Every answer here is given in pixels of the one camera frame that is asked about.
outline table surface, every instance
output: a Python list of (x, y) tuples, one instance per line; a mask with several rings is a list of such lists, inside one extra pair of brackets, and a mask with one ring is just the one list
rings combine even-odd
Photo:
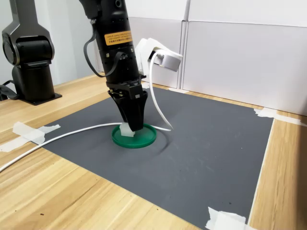
[[(17, 121), (39, 128), (109, 97), (95, 76), (55, 86), (62, 98), (32, 106), (0, 102), (0, 144)], [(187, 94), (262, 109), (205, 94)], [(306, 117), (278, 112), (306, 120)], [(307, 229), (307, 127), (274, 120), (249, 224), (256, 229)], [(36, 146), (0, 152), (0, 165)], [(3, 229), (197, 229), (147, 200), (39, 149), (0, 173)]]

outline green lid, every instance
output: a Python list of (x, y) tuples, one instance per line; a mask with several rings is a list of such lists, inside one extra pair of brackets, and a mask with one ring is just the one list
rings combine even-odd
[(144, 124), (143, 129), (136, 131), (134, 137), (132, 138), (122, 136), (119, 126), (117, 126), (112, 131), (113, 141), (117, 145), (129, 149), (138, 149), (149, 146), (152, 143), (154, 143), (156, 137), (157, 137), (157, 131), (155, 130), (154, 127), (148, 124)]

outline warning label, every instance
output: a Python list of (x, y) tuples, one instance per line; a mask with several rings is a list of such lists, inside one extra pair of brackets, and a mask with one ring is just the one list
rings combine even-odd
[(124, 31), (105, 35), (106, 45), (117, 45), (125, 42), (132, 42), (131, 31)]

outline masking tape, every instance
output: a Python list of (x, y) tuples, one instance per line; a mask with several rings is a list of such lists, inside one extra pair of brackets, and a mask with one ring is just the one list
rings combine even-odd
[(168, 88), (168, 90), (174, 91), (174, 92), (180, 92), (180, 93), (188, 93), (188, 92), (189, 92), (189, 91), (187, 91), (187, 90), (174, 89), (174, 88)]
[(29, 127), (21, 122), (16, 122), (13, 126), (13, 132), (20, 135), (9, 142), (0, 146), (0, 151), (10, 152), (16, 148), (21, 147), (29, 141), (34, 142), (35, 144), (42, 144), (45, 141), (45, 134), (53, 130), (60, 128), (59, 125), (56, 126), (43, 126), (38, 129)]
[(245, 224), (246, 218), (235, 213), (216, 211), (208, 207), (210, 220), (206, 224), (209, 230), (255, 230)]
[(143, 82), (142, 83), (142, 88), (143, 89), (149, 89), (149, 82)]
[(263, 108), (262, 110), (254, 109), (254, 111), (260, 117), (272, 117), (279, 121), (285, 121), (285, 122), (292, 123), (295, 125), (307, 127), (307, 125), (302, 123), (299, 119), (277, 114), (277, 110), (275, 109)]

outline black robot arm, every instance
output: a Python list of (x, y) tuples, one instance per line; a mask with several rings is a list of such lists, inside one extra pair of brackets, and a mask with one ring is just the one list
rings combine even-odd
[(143, 91), (130, 24), (124, 0), (79, 0), (93, 26), (93, 36), (84, 46), (91, 69), (99, 77), (87, 57), (87, 45), (97, 40), (105, 70), (108, 93), (132, 131), (143, 128), (147, 92)]

